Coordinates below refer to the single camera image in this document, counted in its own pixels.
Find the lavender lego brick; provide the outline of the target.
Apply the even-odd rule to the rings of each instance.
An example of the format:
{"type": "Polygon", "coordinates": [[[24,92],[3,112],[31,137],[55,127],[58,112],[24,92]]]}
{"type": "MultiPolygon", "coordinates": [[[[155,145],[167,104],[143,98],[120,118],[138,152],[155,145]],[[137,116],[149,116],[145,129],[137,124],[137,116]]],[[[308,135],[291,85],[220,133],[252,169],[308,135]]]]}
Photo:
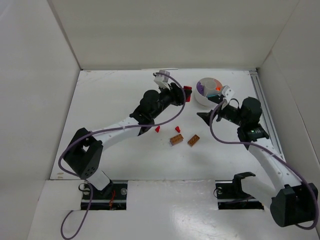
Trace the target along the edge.
{"type": "Polygon", "coordinates": [[[196,84],[197,91],[199,92],[200,95],[204,94],[204,86],[200,81],[197,82],[196,84]]]}

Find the red rectangular lego brick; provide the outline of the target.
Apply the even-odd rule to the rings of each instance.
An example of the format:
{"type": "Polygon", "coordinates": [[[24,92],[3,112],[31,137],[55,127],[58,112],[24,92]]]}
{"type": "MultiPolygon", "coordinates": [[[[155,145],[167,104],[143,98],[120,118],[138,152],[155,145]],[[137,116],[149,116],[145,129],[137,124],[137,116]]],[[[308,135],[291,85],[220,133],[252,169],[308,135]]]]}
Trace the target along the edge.
{"type": "Polygon", "coordinates": [[[191,87],[191,86],[186,86],[186,85],[185,85],[185,86],[183,87],[183,89],[184,89],[184,90],[192,90],[192,87],[191,87]]]}

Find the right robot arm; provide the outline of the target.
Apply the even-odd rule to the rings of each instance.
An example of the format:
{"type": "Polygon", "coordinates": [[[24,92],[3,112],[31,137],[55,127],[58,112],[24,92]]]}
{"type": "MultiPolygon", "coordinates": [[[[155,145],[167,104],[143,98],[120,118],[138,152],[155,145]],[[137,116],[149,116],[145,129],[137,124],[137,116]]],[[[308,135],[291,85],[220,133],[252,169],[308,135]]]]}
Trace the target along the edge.
{"type": "Polygon", "coordinates": [[[225,119],[237,128],[238,141],[259,162],[273,186],[257,179],[252,172],[234,175],[232,190],[238,196],[251,196],[269,208],[275,223],[280,227],[297,226],[312,230],[319,220],[318,189],[308,183],[299,172],[289,166],[274,148],[270,136],[260,124],[263,113],[261,102],[247,97],[242,105],[233,107],[226,97],[215,95],[209,100],[216,104],[210,112],[197,115],[213,129],[213,120],[225,119]]]}

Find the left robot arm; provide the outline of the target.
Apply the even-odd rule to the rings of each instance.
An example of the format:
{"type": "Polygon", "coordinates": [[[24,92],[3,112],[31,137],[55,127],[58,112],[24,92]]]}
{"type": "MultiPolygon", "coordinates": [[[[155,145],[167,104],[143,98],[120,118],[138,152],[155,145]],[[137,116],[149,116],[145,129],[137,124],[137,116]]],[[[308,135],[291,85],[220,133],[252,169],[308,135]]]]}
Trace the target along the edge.
{"type": "Polygon", "coordinates": [[[109,126],[107,132],[99,130],[98,134],[89,135],[91,132],[84,127],[77,130],[62,159],[77,177],[89,182],[94,190],[106,197],[112,191],[113,181],[99,168],[103,151],[125,139],[146,133],[167,107],[182,106],[184,97],[189,99],[191,93],[191,88],[180,88],[174,82],[160,91],[146,91],[133,113],[109,126]]]}

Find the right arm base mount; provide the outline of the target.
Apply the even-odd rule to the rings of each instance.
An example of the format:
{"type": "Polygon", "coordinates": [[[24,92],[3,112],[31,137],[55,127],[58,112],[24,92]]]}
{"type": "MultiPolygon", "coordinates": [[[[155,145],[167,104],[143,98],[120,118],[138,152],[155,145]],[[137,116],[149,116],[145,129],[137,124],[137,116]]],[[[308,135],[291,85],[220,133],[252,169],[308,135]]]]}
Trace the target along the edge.
{"type": "Polygon", "coordinates": [[[242,172],[235,174],[232,180],[216,180],[213,195],[218,210],[264,210],[262,203],[242,190],[241,180],[255,176],[252,172],[242,172]]]}

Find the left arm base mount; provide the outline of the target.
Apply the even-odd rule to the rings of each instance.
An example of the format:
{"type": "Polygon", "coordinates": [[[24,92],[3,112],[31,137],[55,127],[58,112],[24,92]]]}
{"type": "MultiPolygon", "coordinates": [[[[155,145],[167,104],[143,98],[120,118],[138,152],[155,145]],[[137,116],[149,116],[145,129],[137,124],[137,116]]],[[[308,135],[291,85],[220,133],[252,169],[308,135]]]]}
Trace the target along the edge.
{"type": "MultiPolygon", "coordinates": [[[[114,181],[113,186],[106,193],[102,193],[94,186],[92,189],[90,210],[125,211],[127,209],[128,181],[114,181]]],[[[86,210],[90,203],[90,187],[85,182],[78,186],[78,190],[82,194],[80,209],[86,210]]]]}

